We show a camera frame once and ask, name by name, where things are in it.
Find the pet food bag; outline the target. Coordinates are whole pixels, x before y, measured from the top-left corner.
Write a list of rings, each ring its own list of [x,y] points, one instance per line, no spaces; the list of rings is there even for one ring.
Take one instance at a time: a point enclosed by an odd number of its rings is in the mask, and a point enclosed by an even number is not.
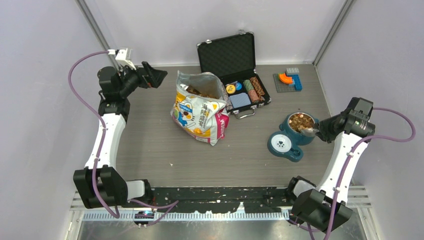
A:
[[[229,114],[221,80],[210,72],[177,72],[173,121],[194,139],[211,146],[225,137]]]

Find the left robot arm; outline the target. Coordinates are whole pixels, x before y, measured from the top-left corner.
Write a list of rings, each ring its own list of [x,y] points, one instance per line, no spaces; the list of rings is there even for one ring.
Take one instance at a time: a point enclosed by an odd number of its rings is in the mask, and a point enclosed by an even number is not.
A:
[[[116,159],[130,113],[129,95],[137,88],[158,88],[167,75],[167,71],[155,69],[146,61],[134,69],[125,66],[117,70],[106,66],[97,72],[101,90],[95,114],[99,128],[88,161],[73,174],[73,182],[87,209],[128,207],[132,199],[141,207],[153,202],[148,180],[125,181],[116,170]]]

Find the metal food scoop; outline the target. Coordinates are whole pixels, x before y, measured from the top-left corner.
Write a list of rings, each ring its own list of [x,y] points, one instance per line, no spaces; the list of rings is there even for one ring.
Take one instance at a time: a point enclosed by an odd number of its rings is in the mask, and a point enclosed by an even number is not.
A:
[[[320,131],[318,129],[315,129],[315,128],[312,128],[312,127],[303,128],[303,129],[300,130],[300,133],[302,135],[309,137],[309,138],[314,138],[317,135],[317,133],[319,133],[319,132]]]

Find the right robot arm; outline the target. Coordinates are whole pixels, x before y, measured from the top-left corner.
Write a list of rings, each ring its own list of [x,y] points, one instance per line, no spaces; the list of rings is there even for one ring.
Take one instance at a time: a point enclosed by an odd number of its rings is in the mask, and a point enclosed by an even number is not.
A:
[[[291,213],[302,223],[331,232],[347,222],[353,210],[347,207],[348,191],[358,160],[368,147],[375,125],[370,123],[373,102],[353,97],[346,109],[315,124],[316,136],[333,143],[334,149],[319,184],[294,177],[285,192]]]

